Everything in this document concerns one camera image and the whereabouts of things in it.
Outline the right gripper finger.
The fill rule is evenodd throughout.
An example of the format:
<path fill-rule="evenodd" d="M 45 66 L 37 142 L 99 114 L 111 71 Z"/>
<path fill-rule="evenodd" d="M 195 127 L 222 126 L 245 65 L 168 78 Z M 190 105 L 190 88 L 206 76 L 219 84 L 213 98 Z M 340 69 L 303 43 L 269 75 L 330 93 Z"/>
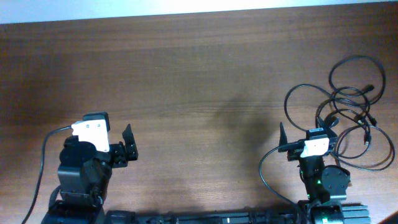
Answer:
<path fill-rule="evenodd" d="M 284 125 L 282 122 L 279 123 L 280 128 L 280 138 L 279 138 L 279 147 L 282 147 L 288 144 L 287 135 L 285 133 Z"/>
<path fill-rule="evenodd" d="M 317 117 L 317 124 L 318 127 L 320 128 L 319 130 L 320 133 L 326 135 L 327 137 L 331 137 L 331 128 L 319 116 Z"/>

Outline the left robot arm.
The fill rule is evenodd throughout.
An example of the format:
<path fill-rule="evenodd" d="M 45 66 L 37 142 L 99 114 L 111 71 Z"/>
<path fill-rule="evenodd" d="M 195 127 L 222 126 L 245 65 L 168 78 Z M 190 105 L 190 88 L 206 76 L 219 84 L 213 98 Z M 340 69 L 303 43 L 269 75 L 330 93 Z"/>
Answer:
<path fill-rule="evenodd" d="M 110 145 L 109 152 L 100 152 L 88 141 L 70 136 L 60 153 L 58 178 L 60 185 L 50 196 L 49 209 L 42 223 L 99 224 L 132 223 L 135 213 L 104 212 L 109 180 L 113 168 L 126 167 L 136 161 L 138 151 L 130 125 L 122 133 L 123 142 Z"/>

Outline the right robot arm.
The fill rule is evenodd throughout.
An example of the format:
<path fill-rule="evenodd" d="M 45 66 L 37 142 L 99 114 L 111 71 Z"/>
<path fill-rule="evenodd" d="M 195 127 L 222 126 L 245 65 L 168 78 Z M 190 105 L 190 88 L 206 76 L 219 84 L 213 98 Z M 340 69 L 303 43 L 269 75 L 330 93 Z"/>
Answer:
<path fill-rule="evenodd" d="M 341 202 L 346 200 L 350 172 L 337 165 L 325 165 L 324 157 L 331 154 L 338 136 L 331 129 L 339 119 L 335 116 L 317 119 L 315 129 L 306 130 L 305 138 L 288 142 L 280 124 L 279 152 L 287 153 L 288 161 L 298 161 L 299 174 L 305 185 L 307 200 L 298 206 L 300 223 L 344 223 Z"/>

